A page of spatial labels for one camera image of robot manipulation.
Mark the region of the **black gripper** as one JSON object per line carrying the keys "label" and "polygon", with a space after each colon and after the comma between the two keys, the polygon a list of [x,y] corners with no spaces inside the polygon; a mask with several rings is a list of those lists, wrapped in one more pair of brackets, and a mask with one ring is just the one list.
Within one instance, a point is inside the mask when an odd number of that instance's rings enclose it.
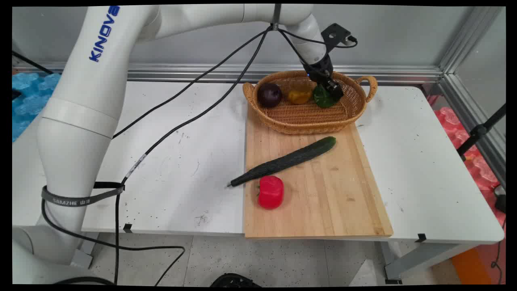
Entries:
{"label": "black gripper", "polygon": [[325,55],[314,64],[302,59],[302,64],[309,79],[315,82],[318,88],[327,91],[332,101],[340,101],[343,97],[342,86],[332,78],[334,67],[329,55]]}

